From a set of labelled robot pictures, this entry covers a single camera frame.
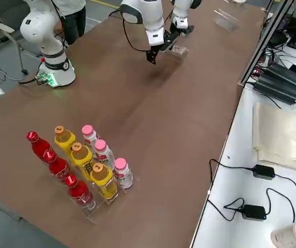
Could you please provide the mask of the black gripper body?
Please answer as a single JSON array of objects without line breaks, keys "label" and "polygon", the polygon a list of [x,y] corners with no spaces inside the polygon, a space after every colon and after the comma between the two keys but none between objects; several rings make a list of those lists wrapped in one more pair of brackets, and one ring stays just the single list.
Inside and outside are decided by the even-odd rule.
[{"label": "black gripper body", "polygon": [[164,43],[160,47],[160,51],[171,50],[173,45],[176,43],[177,39],[179,38],[181,32],[177,30],[173,33],[168,32],[167,30],[164,31]]},{"label": "black gripper body", "polygon": [[178,34],[184,34],[188,35],[194,30],[194,25],[189,25],[188,28],[186,29],[180,29],[177,28],[175,24],[170,25],[170,32],[173,33],[178,33]]}]

